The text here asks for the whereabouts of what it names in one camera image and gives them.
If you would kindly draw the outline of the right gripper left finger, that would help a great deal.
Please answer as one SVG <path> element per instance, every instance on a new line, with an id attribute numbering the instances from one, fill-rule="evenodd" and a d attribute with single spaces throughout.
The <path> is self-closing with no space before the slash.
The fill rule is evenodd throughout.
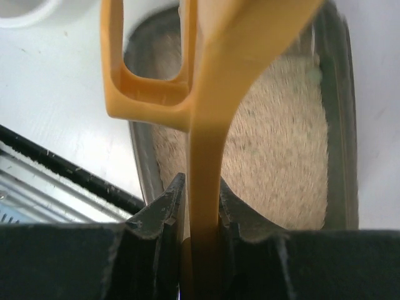
<path id="1" fill-rule="evenodd" d="M 185 176 L 120 223 L 1 226 L 2 299 L 177 299 Z"/>

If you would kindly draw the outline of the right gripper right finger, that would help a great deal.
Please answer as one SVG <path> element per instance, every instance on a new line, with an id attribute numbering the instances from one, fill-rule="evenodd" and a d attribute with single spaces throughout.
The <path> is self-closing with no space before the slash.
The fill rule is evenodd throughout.
<path id="1" fill-rule="evenodd" d="M 399 232 L 290 231 L 221 183 L 223 299 L 398 299 Z"/>

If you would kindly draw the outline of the yellow litter scoop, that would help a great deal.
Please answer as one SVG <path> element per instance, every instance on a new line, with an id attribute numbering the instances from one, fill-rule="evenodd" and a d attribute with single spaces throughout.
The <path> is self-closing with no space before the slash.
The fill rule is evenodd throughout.
<path id="1" fill-rule="evenodd" d="M 236 110 L 259 75 L 306 27 L 321 1 L 181 1 L 182 66 L 171 80 L 146 79 L 123 61 L 124 4 L 101 3 L 107 113 L 187 133 L 191 259 L 186 299 L 217 299 L 219 190 L 224 144 Z"/>

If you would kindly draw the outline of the dark brown litter box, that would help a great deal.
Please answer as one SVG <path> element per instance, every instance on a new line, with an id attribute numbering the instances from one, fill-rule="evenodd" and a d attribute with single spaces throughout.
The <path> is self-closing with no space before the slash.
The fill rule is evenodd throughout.
<path id="1" fill-rule="evenodd" d="M 328 193 L 325 229 L 357 229 L 357 131 L 351 40 L 346 20 L 332 1 L 325 1 L 312 23 L 283 54 L 317 58 L 322 105 L 328 124 Z M 147 78 L 170 78 L 181 65 L 177 7 L 145 18 L 128 37 L 124 62 Z"/>

